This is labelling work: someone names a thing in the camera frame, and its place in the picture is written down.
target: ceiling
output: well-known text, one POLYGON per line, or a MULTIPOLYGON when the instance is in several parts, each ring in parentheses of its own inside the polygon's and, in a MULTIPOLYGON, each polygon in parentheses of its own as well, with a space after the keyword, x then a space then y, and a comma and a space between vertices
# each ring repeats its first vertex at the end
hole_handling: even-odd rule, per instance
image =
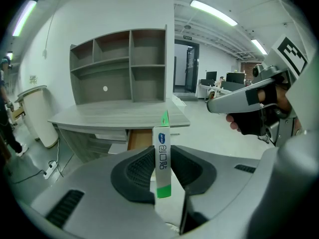
POLYGON ((286 34, 305 53, 297 29, 279 0, 200 0, 235 20, 230 26, 222 20, 190 7, 191 0, 174 0, 175 36, 191 36, 217 47, 240 61, 263 60, 251 39, 257 39, 268 52, 286 34))
MULTIPOLYGON (((31 41, 36 34, 35 30, 39 29, 42 24, 44 24, 50 17, 52 17, 52 14, 54 13, 57 6, 61 4, 61 0, 38 0, 28 20, 24 24, 20 36, 10 36, 7 50, 13 51, 13 65, 18 65, 20 63, 22 52, 28 42, 31 41)), ((11 26, 9 26, 9 34, 13 33, 14 27, 18 20, 18 16, 12 21, 11 26)))
MULTIPOLYGON (((66 0, 38 0, 20 36, 10 37, 7 50, 13 51, 13 64, 20 63, 24 48, 35 34, 34 30, 51 17, 63 1, 66 0)), ((190 1, 174 0, 176 38, 192 36, 193 40, 217 47, 240 61, 259 61, 264 56, 251 39, 256 38, 269 51, 277 38, 285 33, 305 53, 296 27, 279 0, 201 0, 238 22, 234 27, 190 7, 190 1), (187 24, 191 26, 190 30, 184 29, 187 24)), ((13 21, 9 33, 13 32, 14 25, 13 21)))

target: ceiling light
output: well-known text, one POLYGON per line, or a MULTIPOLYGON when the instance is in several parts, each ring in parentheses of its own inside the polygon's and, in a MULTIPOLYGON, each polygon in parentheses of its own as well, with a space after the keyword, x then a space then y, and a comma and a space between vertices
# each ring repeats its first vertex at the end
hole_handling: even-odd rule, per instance
POLYGON ((6 54, 7 57, 9 57, 10 60, 12 60, 12 57, 13 57, 13 53, 12 52, 8 52, 6 54))
POLYGON ((194 7, 194 8, 197 8, 197 9, 200 9, 200 10, 203 10, 203 11, 205 11, 205 12, 211 14, 211 15, 214 15, 214 16, 222 19, 226 23, 230 24, 231 26, 237 25, 236 21, 232 20, 230 17, 228 17, 227 15, 223 14, 219 10, 216 10, 215 8, 205 4, 203 2, 200 2, 198 0, 192 0, 190 2, 190 6, 194 7))
POLYGON ((16 24, 14 31, 13 31, 13 36, 19 36, 21 33, 21 30, 23 28, 23 25, 25 24, 26 20, 28 19, 30 13, 32 12, 33 8, 36 5, 36 1, 30 0, 25 8, 23 9, 23 12, 18 20, 18 23, 16 24))
POLYGON ((261 44, 257 40, 251 40, 251 41, 261 51, 261 53, 263 53, 264 55, 267 55, 267 52, 265 51, 263 46, 261 46, 261 44))

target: office desk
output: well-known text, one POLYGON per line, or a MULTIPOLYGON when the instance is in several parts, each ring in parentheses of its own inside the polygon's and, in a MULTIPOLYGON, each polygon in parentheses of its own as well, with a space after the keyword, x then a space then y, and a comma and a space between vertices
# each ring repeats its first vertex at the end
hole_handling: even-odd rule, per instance
POLYGON ((201 85, 201 84, 198 84, 198 86, 199 86, 200 88, 206 89, 206 97, 205 97, 205 100, 207 99, 208 91, 209 91, 209 90, 214 90, 215 93, 217 93, 217 92, 220 92, 220 93, 223 93, 223 94, 232 93, 232 91, 230 91, 230 90, 221 89, 221 88, 219 88, 219 87, 217 87, 217 86, 213 86, 213 87, 212 87, 212 86, 206 86, 206 85, 201 85))
POLYGON ((166 102, 118 100, 74 105, 48 121, 57 124, 73 152, 82 162, 88 162, 107 156, 110 144, 127 141, 128 129, 160 126, 165 110, 168 110, 171 127, 190 125, 170 99, 166 102))

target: white wall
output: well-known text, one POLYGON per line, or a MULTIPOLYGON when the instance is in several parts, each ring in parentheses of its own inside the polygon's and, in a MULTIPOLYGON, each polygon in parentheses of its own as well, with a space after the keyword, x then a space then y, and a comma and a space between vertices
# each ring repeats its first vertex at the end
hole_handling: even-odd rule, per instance
POLYGON ((187 49, 188 49, 187 45, 175 44, 175 57, 176 57, 175 85, 185 86, 187 49))
MULTIPOLYGON (((232 72, 235 68, 239 70, 238 61, 225 52, 214 48, 208 47, 203 44, 199 45, 199 64, 198 64, 198 77, 200 79, 206 79, 206 72, 217 71, 217 80, 224 76, 227 72, 232 72)), ((196 96, 198 98, 204 98, 206 91, 203 89, 196 89, 196 96)))
POLYGON ((70 45, 78 45, 107 33, 134 28, 165 28, 167 25, 166 97, 172 95, 174 72, 173 0, 70 0, 57 10, 42 57, 49 19, 38 31, 21 61, 18 90, 47 85, 50 105, 57 113, 74 104, 70 83, 70 45))

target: electrical cable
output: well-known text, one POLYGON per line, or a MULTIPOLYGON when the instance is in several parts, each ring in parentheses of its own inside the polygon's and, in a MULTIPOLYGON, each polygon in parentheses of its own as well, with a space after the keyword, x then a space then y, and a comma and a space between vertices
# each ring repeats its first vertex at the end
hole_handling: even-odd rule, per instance
POLYGON ((60 1, 61 1, 61 0, 59 0, 58 3, 56 4, 56 7, 55 7, 54 12, 53 12, 52 17, 51 17, 51 21, 50 21, 50 25, 49 25, 49 29, 48 29, 48 34, 47 34, 47 36, 46 36, 46 41, 45 41, 45 48, 44 48, 44 50, 46 50, 46 47, 47 47, 47 45, 48 45, 48 38, 49 38, 50 29, 51 29, 51 24, 52 24, 54 15, 55 15, 55 13, 56 13, 56 10, 58 9, 58 6, 59 6, 59 4, 60 4, 60 1))
POLYGON ((23 180, 20 180, 20 181, 17 181, 17 182, 12 182, 12 183, 13 183, 13 184, 18 184, 18 183, 24 182, 24 181, 26 181, 26 180, 28 180, 28 179, 30 179, 30 178, 32 178, 32 177, 38 175, 38 174, 41 173, 41 172, 43 172, 44 175, 46 174, 46 172, 45 172, 44 170, 40 170, 40 171, 38 171, 36 174, 33 174, 33 175, 29 176, 29 177, 26 177, 26 178, 23 179, 23 180))
POLYGON ((69 159, 69 161, 68 162, 66 162, 66 164, 65 164, 65 166, 64 166, 64 168, 62 169, 62 171, 61 172, 63 172, 63 170, 65 169, 65 167, 67 166, 67 164, 70 162, 70 160, 72 159, 72 157, 74 156, 74 153, 72 154, 72 156, 70 157, 70 159, 69 159))
POLYGON ((276 104, 276 103, 267 104, 265 106, 262 106, 260 109, 264 109, 264 108, 267 108, 269 106, 278 106, 278 104, 276 104))
POLYGON ((55 160, 50 160, 50 161, 48 162, 50 168, 52 167, 52 165, 50 164, 51 162, 55 162, 55 163, 56 163, 56 166, 57 166, 57 168, 58 168, 59 173, 61 174, 62 177, 64 177, 63 174, 60 172, 59 163, 57 163, 55 160))
POLYGON ((62 172, 61 172, 60 169, 59 169, 59 150, 60 150, 60 140, 58 140, 58 152, 57 152, 57 154, 56 154, 56 161, 51 160, 51 161, 49 161, 48 163, 49 163, 49 166, 50 166, 50 162, 55 162, 55 163, 56 163, 56 166, 57 166, 57 168, 58 168, 59 173, 61 174, 62 177, 64 177, 63 174, 62 174, 62 172))

